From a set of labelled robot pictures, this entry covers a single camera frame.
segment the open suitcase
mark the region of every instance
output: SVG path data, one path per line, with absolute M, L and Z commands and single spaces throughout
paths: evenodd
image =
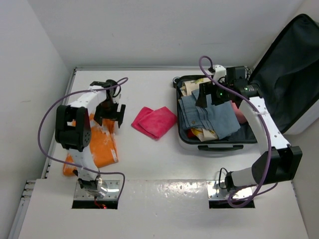
M 182 76 L 175 81 L 177 102 L 182 83 L 200 78 L 205 76 Z M 281 133 L 301 133 L 319 117 L 319 25 L 305 14 L 296 16 L 272 43 L 248 81 L 259 86 Z M 181 127 L 180 114 L 177 103 L 179 141 L 186 149 L 234 151 L 256 143 L 248 123 L 224 139 L 190 139 Z

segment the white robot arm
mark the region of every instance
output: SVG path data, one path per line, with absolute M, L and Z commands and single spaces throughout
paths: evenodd
M 93 82 L 89 90 L 76 101 L 68 105 L 60 105 L 56 111 L 55 139 L 72 156 L 74 163 L 82 167 L 99 171 L 92 158 L 89 143 L 91 140 L 91 127 L 89 115 L 95 111 L 94 120 L 102 125 L 102 119 L 118 121 L 120 127 L 123 122 L 125 105 L 117 112 L 118 104 L 115 98 L 116 89 L 97 91 L 111 87 L 117 83 L 113 80 L 106 82 Z M 81 188 L 94 196 L 98 196 L 101 187 L 101 177 L 83 168 L 74 172 L 78 176 Z
M 199 85 L 199 97 L 196 106 L 207 107 L 206 95 L 211 95 L 212 102 L 215 105 L 232 100 L 239 106 L 239 110 L 247 119 L 259 145 L 261 157 L 252 165 L 252 167 L 227 173 L 225 177 L 227 190 L 237 190 L 242 187 L 254 186 L 261 182 L 267 162 L 268 140 L 258 115 L 261 115 L 266 123 L 271 137 L 272 148 L 270 166 L 263 184 L 292 180 L 301 160 L 302 151 L 298 146 L 292 147 L 280 133 L 267 110 L 258 86 L 253 84 L 247 85 L 245 68 L 234 67 L 227 68 L 226 70 L 223 66 L 216 65 L 213 71 L 215 73 L 213 78 L 214 81 L 219 82 L 221 78 L 225 78 L 226 76 L 223 83 L 219 83 L 244 96 L 259 110 L 259 113 L 254 111 L 246 101 L 235 97 L 233 94 L 228 93 L 226 90 L 221 89 L 212 82 Z

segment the orange cloth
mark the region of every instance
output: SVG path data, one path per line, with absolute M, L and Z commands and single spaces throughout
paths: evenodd
M 91 114 L 90 124 L 93 126 L 91 126 L 92 137 L 90 141 L 90 150 L 95 165 L 98 168 L 101 168 L 112 163 L 117 163 L 118 156 L 114 139 L 115 122 L 109 119 L 103 119 L 102 126 L 99 126 L 94 121 L 93 117 L 94 115 Z M 65 161 L 73 163 L 70 154 L 66 156 Z M 76 169 L 76 167 L 64 164 L 63 174 L 65 176 L 73 176 L 74 169 Z

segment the metal bracket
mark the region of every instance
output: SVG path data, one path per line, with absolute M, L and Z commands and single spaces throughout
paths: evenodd
M 98 197 L 97 201 L 114 201 L 117 200 L 120 192 L 119 180 L 103 180 L 101 189 L 104 197 Z M 81 189 L 79 182 L 76 182 L 74 201 L 94 201 L 94 197 L 84 189 Z
M 225 187 L 224 180 L 220 180 L 220 186 Z M 207 192 L 208 199 L 210 201 L 225 201 L 228 199 L 229 192 L 227 189 L 221 189 L 218 185 L 218 180 L 207 180 Z M 249 197 L 253 194 L 251 188 L 245 188 L 240 190 L 237 194 L 234 195 L 233 199 L 241 199 Z

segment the white tabletop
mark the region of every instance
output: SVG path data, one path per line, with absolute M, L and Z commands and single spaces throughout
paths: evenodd
M 129 77 L 120 99 L 127 107 L 116 133 L 119 162 L 101 169 L 127 177 L 119 209 L 71 209 L 76 177 L 64 177 L 62 165 L 52 162 L 48 178 L 35 185 L 20 238 L 308 238 L 290 182 L 256 199 L 255 209 L 208 209 L 205 180 L 217 179 L 221 167 L 250 167 L 260 155 L 257 145 L 225 153 L 187 151 L 178 143 L 176 125 L 159 141 L 131 127 L 144 106 L 166 106 L 176 113 L 171 81 L 192 74 L 201 72 L 77 71 L 72 92 L 88 88 L 92 81 Z M 64 159 L 66 152 L 56 144 L 52 155 Z M 180 194 L 170 187 L 191 181 L 202 186 Z
M 124 121 L 116 131 L 119 162 L 101 171 L 121 171 L 128 179 L 214 179 L 221 167 L 239 170 L 250 167 L 260 156 L 256 145 L 226 153 L 207 153 L 183 149 L 178 142 L 177 125 L 159 141 L 131 127 L 136 115 L 146 106 L 163 106 L 176 113 L 176 76 L 201 74 L 200 71 L 78 71 L 72 92 L 86 89 L 92 81 L 118 80 L 128 76 L 122 87 L 120 104 L 126 104 Z M 79 96 L 72 96 L 69 102 Z M 64 159 L 66 151 L 55 144 L 55 158 Z M 48 178 L 62 177 L 62 164 L 52 162 Z

